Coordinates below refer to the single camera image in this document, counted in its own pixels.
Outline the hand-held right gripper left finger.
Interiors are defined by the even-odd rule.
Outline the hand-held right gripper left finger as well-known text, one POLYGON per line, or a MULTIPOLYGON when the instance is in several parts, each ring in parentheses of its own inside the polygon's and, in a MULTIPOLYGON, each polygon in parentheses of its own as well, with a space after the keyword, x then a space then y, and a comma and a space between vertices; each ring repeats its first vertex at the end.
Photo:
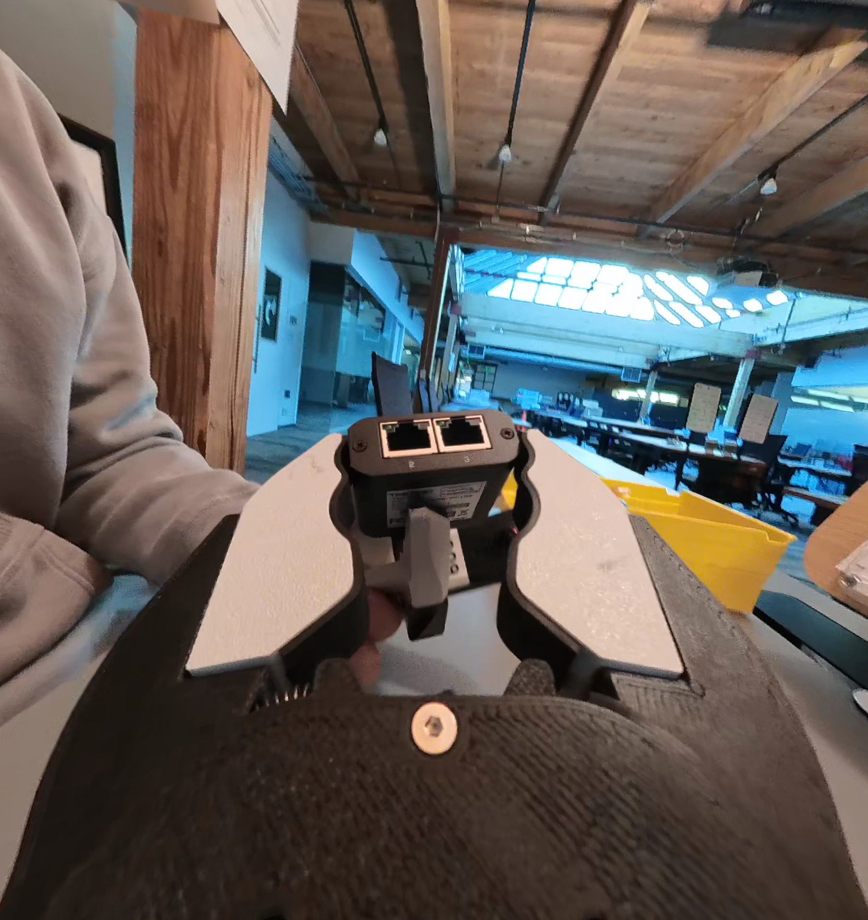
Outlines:
POLYGON ((311 680, 369 632, 347 442, 331 434, 245 505, 186 662, 195 677, 281 663, 311 680))

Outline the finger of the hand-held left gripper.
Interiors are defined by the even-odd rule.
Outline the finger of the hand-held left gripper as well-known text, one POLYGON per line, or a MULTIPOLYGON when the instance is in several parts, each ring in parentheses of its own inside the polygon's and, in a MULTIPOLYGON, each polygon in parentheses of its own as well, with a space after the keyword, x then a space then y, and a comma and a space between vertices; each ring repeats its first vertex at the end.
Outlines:
POLYGON ((403 543, 405 624, 410 640, 435 638, 446 627, 451 577, 451 526, 430 509, 409 512, 403 543))

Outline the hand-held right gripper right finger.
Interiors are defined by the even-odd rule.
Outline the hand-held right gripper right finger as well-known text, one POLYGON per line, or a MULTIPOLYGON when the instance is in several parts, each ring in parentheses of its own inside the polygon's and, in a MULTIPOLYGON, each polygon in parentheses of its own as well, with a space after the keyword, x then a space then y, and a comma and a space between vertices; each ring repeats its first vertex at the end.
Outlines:
POLYGON ((679 681, 685 665, 623 503, 540 432, 520 437, 500 637, 555 684, 612 673, 679 681))

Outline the black network adapter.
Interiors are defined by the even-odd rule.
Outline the black network adapter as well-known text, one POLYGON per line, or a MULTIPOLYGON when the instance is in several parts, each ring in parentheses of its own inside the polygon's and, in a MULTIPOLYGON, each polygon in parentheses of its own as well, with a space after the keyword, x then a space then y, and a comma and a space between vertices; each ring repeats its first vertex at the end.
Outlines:
POLYGON ((362 531, 401 535, 409 513, 453 527, 484 521, 520 451, 513 420, 494 409, 359 420, 347 432, 347 472, 362 531))

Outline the person's left forearm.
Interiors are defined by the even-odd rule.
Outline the person's left forearm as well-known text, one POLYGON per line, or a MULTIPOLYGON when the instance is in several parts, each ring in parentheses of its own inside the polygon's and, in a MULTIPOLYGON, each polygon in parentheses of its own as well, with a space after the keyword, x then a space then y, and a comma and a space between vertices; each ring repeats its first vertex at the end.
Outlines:
POLYGON ((0 726, 98 655, 117 572, 162 586, 258 489, 156 400, 115 227, 0 49, 0 726))

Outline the grey desk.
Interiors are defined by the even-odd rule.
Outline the grey desk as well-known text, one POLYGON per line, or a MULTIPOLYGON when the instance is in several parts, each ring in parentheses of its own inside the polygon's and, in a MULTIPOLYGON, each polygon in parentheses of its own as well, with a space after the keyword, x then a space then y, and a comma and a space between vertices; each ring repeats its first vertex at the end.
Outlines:
POLYGON ((187 671, 239 518, 0 726, 0 918, 868 918, 803 719, 648 523, 681 680, 508 649, 501 693, 376 696, 187 671))

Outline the person's left hand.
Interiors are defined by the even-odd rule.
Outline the person's left hand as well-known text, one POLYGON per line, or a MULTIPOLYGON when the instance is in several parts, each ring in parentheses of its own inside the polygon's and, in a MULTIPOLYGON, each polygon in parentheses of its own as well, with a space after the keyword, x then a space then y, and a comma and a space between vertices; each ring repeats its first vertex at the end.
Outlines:
POLYGON ((390 595, 368 589, 369 624, 368 633, 356 652, 350 657, 351 671, 361 689, 370 693, 376 687, 382 674, 382 646, 400 629, 405 610, 390 595))

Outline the yellow plastic bin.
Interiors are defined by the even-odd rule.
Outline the yellow plastic bin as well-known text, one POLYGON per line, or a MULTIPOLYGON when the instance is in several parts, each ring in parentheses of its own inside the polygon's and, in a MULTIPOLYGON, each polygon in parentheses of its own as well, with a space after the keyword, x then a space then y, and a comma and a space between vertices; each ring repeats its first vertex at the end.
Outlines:
POLYGON ((684 566, 727 611, 750 614, 766 581, 795 537, 691 491, 673 493, 655 482, 604 484, 644 518, 684 566))

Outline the long dark table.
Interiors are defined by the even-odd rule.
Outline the long dark table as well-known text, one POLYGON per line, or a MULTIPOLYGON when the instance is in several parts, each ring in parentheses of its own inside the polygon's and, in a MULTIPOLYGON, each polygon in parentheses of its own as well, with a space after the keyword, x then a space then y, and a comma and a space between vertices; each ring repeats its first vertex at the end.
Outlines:
POLYGON ((550 408, 525 410, 532 427, 545 434, 573 436, 578 444, 596 439, 600 456, 614 459, 627 456, 629 467, 644 474, 660 463, 675 465, 675 482, 680 486, 686 463, 712 461, 728 466, 737 466, 739 473, 762 478, 770 469, 762 459, 744 454, 737 446, 725 446, 703 441, 694 443, 692 438, 674 431, 658 429, 626 420, 605 417, 576 418, 560 410, 550 408))

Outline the brown paper flip chart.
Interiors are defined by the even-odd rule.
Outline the brown paper flip chart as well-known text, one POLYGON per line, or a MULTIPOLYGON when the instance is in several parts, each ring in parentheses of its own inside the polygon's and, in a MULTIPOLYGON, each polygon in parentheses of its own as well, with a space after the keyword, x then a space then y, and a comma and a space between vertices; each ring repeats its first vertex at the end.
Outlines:
POLYGON ((714 431, 722 395, 722 389, 718 385, 696 383, 693 386, 686 429, 703 435, 714 431))
POLYGON ((739 440, 743 443, 764 443, 770 434, 777 408, 776 399, 751 395, 739 425, 739 440))

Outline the black flat base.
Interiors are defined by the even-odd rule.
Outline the black flat base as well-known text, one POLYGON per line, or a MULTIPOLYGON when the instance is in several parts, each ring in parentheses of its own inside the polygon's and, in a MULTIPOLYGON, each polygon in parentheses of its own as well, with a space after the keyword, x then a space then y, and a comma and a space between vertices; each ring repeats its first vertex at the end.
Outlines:
POLYGON ((867 639, 781 592, 761 592, 753 614, 796 648, 815 652, 858 688, 868 691, 867 639))

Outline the wooden board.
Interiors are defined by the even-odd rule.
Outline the wooden board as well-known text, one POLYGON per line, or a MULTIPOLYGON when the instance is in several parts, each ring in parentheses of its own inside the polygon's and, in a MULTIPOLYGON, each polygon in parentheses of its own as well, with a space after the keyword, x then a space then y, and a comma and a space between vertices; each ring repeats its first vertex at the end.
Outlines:
POLYGON ((868 604, 844 586, 838 566, 868 541, 868 480, 814 531, 805 547, 808 578, 836 601, 868 618, 868 604))

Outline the skylight windows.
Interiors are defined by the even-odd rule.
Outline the skylight windows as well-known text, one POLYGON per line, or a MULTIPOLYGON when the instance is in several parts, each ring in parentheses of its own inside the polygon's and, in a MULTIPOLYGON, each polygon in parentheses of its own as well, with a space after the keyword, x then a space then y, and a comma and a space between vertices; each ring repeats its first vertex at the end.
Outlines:
POLYGON ((720 288, 715 276, 636 270, 586 259, 540 258, 495 275, 487 295, 526 305, 695 329, 794 303, 794 296, 781 284, 773 290, 720 288))

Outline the ceiling projector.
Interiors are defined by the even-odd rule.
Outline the ceiling projector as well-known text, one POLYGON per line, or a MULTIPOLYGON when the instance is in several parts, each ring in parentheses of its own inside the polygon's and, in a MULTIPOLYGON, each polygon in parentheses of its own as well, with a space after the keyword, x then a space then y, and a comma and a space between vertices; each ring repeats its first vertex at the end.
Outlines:
POLYGON ((737 286, 773 290, 781 283, 781 279, 767 262, 748 257, 720 259, 715 280, 719 288, 737 286))

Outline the white paper sheet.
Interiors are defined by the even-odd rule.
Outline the white paper sheet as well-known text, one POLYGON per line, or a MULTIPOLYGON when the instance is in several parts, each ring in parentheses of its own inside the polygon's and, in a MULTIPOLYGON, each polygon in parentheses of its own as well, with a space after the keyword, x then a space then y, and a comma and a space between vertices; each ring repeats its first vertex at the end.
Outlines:
POLYGON ((216 7, 281 110, 289 103, 298 1, 217 1, 216 7))

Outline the wooden post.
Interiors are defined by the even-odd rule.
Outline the wooden post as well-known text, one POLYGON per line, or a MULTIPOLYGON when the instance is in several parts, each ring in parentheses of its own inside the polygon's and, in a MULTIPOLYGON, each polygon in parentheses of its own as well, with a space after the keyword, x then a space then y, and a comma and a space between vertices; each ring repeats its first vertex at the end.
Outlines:
POLYGON ((132 274, 158 404, 242 473, 273 98, 228 26, 137 23, 132 274))

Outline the black picture frame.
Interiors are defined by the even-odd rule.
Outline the black picture frame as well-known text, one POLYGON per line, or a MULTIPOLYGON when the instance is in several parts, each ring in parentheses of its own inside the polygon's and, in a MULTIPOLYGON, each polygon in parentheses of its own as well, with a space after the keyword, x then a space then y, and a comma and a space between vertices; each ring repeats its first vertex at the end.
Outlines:
POLYGON ((100 132, 72 119, 59 115, 76 158, 81 173, 93 195, 93 199, 110 218, 126 255, 127 227, 116 153, 116 142, 100 132))

